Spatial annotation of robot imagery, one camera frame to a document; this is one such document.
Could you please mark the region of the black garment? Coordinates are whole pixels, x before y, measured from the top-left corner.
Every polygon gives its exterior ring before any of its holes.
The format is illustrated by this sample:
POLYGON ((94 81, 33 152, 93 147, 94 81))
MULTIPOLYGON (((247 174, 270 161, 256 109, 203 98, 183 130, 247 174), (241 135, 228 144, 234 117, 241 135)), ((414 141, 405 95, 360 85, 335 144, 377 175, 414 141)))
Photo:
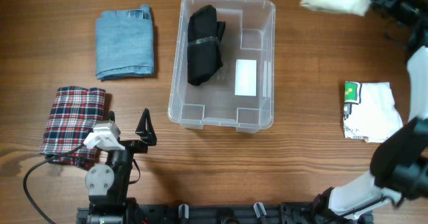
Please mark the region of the black garment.
POLYGON ((226 22, 217 20, 217 10, 206 5, 194 12, 187 35, 187 81, 193 86, 207 82, 223 66, 220 42, 226 22))

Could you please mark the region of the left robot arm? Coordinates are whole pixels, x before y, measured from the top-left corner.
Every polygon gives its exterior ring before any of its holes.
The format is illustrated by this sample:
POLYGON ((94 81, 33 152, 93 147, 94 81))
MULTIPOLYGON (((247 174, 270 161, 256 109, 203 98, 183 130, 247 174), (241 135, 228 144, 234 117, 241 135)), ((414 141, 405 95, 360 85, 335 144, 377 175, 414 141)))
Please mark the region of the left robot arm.
POLYGON ((148 217, 139 207, 135 198, 127 196, 128 187, 137 183, 130 180, 133 168, 138 168, 135 154, 145 154, 148 147, 156 145, 156 134, 146 108, 136 127, 138 140, 121 140, 120 130, 109 112, 109 119, 99 121, 84 141, 90 148, 99 148, 108 153, 104 164, 94 165, 86 175, 90 205, 79 209, 76 223, 148 223, 148 217))

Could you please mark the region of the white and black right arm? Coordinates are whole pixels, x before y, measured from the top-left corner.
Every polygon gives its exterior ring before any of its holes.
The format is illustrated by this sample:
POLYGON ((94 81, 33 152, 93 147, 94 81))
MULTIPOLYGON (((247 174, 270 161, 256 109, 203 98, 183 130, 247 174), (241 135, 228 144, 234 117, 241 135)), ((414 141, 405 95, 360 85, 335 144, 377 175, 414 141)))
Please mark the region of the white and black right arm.
POLYGON ((411 82, 410 112, 403 123, 386 82, 344 85, 344 134, 377 143, 369 169, 310 203, 286 203, 289 223, 370 223, 372 210, 427 196, 427 3, 424 0, 301 0, 302 7, 362 16, 369 9, 411 31, 403 44, 411 82))

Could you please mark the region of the white shirt with green print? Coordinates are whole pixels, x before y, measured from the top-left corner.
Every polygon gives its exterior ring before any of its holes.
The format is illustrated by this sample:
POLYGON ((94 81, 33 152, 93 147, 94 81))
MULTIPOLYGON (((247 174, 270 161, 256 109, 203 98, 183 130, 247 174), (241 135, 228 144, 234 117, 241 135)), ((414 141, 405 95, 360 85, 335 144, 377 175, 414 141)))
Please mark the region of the white shirt with green print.
POLYGON ((403 127, 388 82, 344 85, 344 137, 382 143, 403 127))

